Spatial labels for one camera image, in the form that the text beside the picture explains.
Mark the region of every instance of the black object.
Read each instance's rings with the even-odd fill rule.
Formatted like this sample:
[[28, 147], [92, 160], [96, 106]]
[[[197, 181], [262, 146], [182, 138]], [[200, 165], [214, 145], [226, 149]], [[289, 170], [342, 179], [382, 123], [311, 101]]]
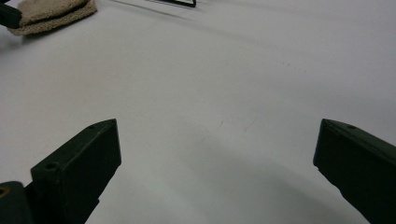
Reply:
[[20, 27], [22, 13], [14, 7], [5, 5], [8, 0], [0, 0], [0, 25], [17, 29]]
[[85, 223], [120, 163], [116, 120], [95, 123], [33, 167], [26, 188], [0, 184], [0, 223]]
[[349, 124], [321, 122], [314, 165], [373, 224], [396, 223], [396, 147]]
[[167, 3], [171, 3], [171, 4], [175, 4], [175, 5], [180, 5], [183, 7], [196, 7], [196, 5], [197, 5], [196, 0], [192, 0], [191, 3], [187, 2], [187, 1], [183, 1], [183, 0], [157, 0], [157, 1], [167, 2]]

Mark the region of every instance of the beige cloth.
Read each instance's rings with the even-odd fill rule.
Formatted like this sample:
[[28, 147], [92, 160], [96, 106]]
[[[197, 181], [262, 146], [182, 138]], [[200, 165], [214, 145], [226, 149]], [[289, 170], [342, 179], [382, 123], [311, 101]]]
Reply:
[[38, 34], [81, 20], [97, 11], [94, 0], [25, 0], [20, 28], [8, 29], [14, 35]]

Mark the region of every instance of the white surface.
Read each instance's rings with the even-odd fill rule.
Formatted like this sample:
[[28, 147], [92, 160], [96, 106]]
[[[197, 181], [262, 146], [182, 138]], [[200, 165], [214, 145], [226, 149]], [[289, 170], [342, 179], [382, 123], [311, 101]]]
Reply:
[[0, 182], [115, 118], [123, 164], [89, 224], [367, 223], [312, 159], [324, 118], [396, 144], [394, 0], [123, 1], [0, 29]]

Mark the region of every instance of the white table surface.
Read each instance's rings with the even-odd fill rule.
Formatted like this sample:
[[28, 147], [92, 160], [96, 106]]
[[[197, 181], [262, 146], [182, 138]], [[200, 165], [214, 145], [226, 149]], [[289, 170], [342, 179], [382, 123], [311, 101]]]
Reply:
[[396, 144], [396, 1], [122, 1], [0, 28], [0, 182], [114, 118], [122, 166], [88, 224], [368, 223], [312, 160], [321, 119]]

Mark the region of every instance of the screw hole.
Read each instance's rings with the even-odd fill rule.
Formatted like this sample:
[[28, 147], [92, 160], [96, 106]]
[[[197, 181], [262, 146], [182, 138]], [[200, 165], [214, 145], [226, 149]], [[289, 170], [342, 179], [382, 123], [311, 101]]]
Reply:
[[48, 170], [54, 170], [58, 167], [58, 163], [57, 162], [52, 162], [46, 165], [46, 169]]

